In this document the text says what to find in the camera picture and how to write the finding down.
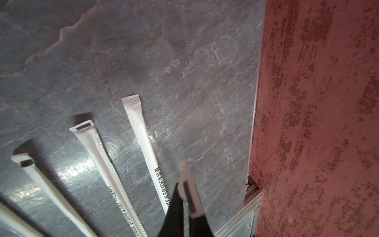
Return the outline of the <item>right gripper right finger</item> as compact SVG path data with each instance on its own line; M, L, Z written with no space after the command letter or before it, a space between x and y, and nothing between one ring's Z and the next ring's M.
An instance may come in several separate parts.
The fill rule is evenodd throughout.
M189 236L190 237L214 237L204 209L189 204Z

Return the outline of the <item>straw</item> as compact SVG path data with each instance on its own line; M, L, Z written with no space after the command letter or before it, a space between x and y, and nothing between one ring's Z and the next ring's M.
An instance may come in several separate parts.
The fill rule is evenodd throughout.
M39 231L1 203L1 223L22 237L43 237Z
M142 112L142 103L138 94L122 98L122 103L141 147L146 165L158 194L164 213L167 213L170 203L169 194L159 168L150 136Z
M37 168L33 158L28 153L12 155L11 160L20 165L26 174L40 187L49 199L72 221L86 237L97 237L95 232L76 212L58 189Z
M127 192L103 146L93 121L87 120L71 127L69 130L78 138L90 154L111 196L135 236L147 237L148 234L130 202Z
M181 199L189 206L189 216L192 219L205 216L201 199L193 180L191 170L187 167L183 168L180 173L178 184L178 192Z

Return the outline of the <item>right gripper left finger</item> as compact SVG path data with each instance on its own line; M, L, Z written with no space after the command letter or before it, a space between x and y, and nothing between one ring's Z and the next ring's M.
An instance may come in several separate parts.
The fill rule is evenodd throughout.
M183 200L176 183L171 202L158 237L184 237L184 208Z

